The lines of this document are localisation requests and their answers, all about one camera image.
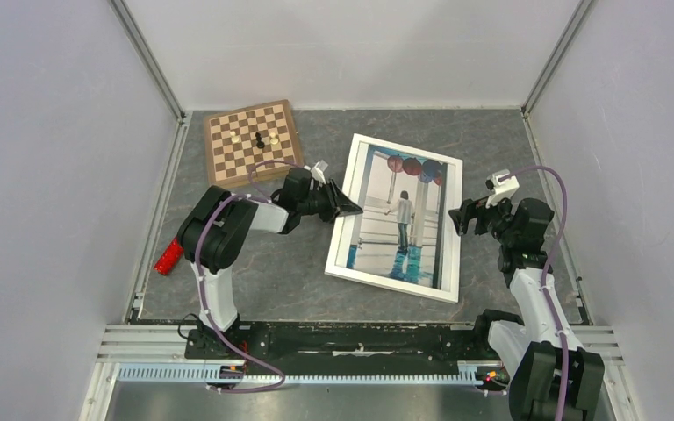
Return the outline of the wooden picture frame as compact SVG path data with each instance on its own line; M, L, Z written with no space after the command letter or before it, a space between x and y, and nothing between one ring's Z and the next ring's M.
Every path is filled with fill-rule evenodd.
M354 134L343 191L363 214L337 218L327 275L457 303L461 244L449 210L463 162Z

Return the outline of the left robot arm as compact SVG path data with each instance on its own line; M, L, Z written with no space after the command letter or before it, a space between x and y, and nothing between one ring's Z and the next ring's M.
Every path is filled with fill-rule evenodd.
M232 266L251 231L287 235L303 216L332 223L362 213L362 207L319 168L290 169L283 186L267 198L235 195L216 185L208 188L176 235L195 275L197 318L208 333L207 347L220 358L239 350L240 335L230 328L239 318Z

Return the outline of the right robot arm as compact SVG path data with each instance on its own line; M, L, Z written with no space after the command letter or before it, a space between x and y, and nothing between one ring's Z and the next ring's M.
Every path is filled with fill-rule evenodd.
M605 364L571 330L556 298L555 278L544 236L554 212L539 199L514 206L466 199L449 211L459 235L471 222L500 244L498 269L520 313L484 310L471 344L484 357L498 356L509 376L509 411L515 420L593 420Z

